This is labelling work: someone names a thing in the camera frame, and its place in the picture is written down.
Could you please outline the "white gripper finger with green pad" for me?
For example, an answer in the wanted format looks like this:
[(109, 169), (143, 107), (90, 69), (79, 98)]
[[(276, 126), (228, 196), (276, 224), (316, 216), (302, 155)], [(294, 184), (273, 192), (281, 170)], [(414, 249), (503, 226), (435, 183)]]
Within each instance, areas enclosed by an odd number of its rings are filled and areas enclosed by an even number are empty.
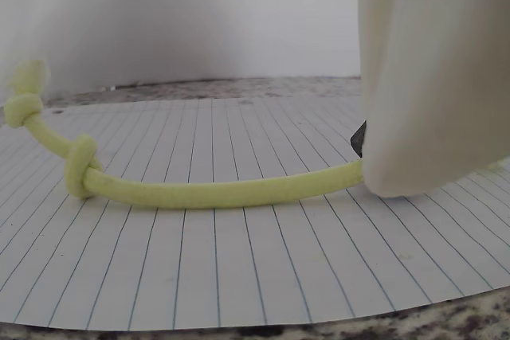
[(509, 155), (509, 0), (359, 0), (363, 177), (412, 196)]

